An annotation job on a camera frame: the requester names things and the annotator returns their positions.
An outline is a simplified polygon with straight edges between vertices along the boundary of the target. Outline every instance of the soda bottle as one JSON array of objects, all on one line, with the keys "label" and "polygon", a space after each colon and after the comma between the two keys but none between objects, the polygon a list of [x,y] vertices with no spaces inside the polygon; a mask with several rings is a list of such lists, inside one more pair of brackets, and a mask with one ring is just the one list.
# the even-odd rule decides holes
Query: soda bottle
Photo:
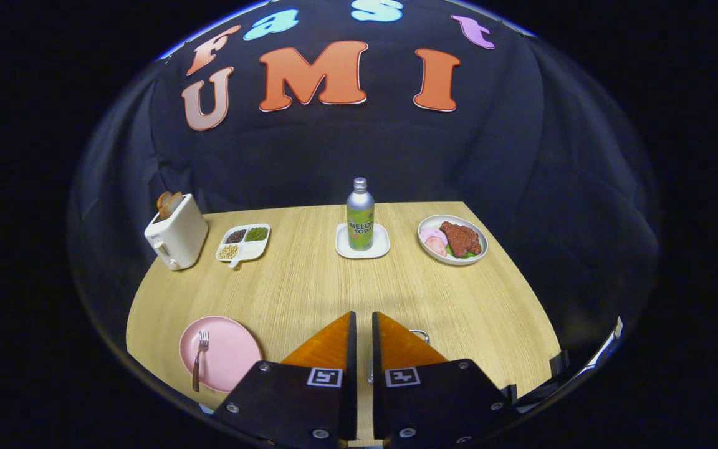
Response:
[{"label": "soda bottle", "polygon": [[373,211],[376,202],[367,191],[367,179],[353,180],[353,191],[348,195],[345,208],[348,212],[348,244],[351,249],[364,251],[373,246]]}]

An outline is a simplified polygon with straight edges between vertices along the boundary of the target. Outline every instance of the table surface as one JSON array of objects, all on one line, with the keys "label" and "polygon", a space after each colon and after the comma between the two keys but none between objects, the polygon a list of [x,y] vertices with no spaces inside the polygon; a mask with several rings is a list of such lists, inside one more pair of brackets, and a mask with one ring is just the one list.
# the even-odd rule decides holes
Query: table surface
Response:
[{"label": "table surface", "polygon": [[[487,236],[486,256],[451,266],[431,258],[417,238],[427,216],[459,216]],[[137,290],[126,329],[127,350],[149,372],[205,407],[227,394],[193,391],[179,341],[202,316],[228,316],[248,329],[264,360],[281,361],[325,325],[357,314],[358,423],[354,444],[373,439],[371,314],[382,312],[422,329],[448,360],[473,359],[498,387],[524,395],[550,378],[560,352],[547,314],[507,253],[462,202],[376,205],[376,223],[390,236],[377,259],[345,259],[334,248],[345,205],[271,208],[206,214],[209,233],[196,264],[171,272],[156,259]],[[270,225],[265,253],[237,270],[214,258],[229,228]]]}]

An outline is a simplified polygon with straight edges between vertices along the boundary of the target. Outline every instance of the white toaster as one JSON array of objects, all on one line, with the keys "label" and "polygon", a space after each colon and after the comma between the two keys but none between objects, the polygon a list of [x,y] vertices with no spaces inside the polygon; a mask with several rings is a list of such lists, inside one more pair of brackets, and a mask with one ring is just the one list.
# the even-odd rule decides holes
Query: white toaster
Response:
[{"label": "white toaster", "polygon": [[159,218],[157,212],[143,233],[148,244],[171,270],[190,268],[199,258],[209,231],[196,200],[190,193],[183,195],[170,217],[157,222]]}]

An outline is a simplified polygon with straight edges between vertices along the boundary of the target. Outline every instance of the round white plate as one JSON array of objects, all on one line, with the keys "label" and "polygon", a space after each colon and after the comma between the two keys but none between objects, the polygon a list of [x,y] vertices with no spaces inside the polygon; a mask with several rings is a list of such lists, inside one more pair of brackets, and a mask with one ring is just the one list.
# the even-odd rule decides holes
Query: round white plate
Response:
[{"label": "round white plate", "polygon": [[337,237],[334,241],[334,248],[343,258],[348,259],[373,259],[380,258],[390,252],[390,236],[384,226],[380,224],[373,225],[373,246],[364,251],[351,249],[348,243],[348,225],[337,225]]},{"label": "round white plate", "polygon": [[[425,245],[425,242],[423,239],[419,237],[419,232],[421,232],[425,228],[436,228],[439,229],[439,227],[442,225],[443,222],[447,221],[448,223],[454,224],[454,225],[461,225],[461,226],[467,226],[468,228],[472,229],[478,234],[478,243],[481,245],[481,254],[477,256],[473,256],[472,258],[467,259],[459,259],[454,258],[454,256],[451,256],[448,254],[447,256],[442,256],[437,253],[434,253],[434,251],[427,247]],[[423,247],[425,252],[427,252],[432,258],[437,259],[437,261],[445,262],[446,264],[450,265],[470,265],[475,264],[475,262],[479,261],[481,258],[484,257],[484,255],[487,254],[487,250],[489,249],[489,243],[487,242],[487,236],[484,235],[484,233],[481,232],[481,230],[478,228],[478,226],[475,226],[473,223],[470,223],[469,221],[465,220],[464,218],[459,218],[458,216],[453,215],[432,215],[428,218],[426,218],[424,221],[419,222],[419,227],[417,227],[417,241],[419,241],[419,245]]]}]

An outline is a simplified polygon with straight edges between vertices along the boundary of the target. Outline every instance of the white coaster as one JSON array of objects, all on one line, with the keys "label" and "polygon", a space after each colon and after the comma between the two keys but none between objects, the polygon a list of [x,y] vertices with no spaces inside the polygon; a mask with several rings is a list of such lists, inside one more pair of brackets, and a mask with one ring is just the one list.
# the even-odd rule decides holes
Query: white coaster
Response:
[{"label": "white coaster", "polygon": [[351,249],[348,243],[348,225],[337,225],[337,237],[334,241],[334,247],[343,258],[348,259],[373,259],[380,258],[390,252],[390,236],[387,230],[380,224],[373,225],[373,246],[364,251]]}]

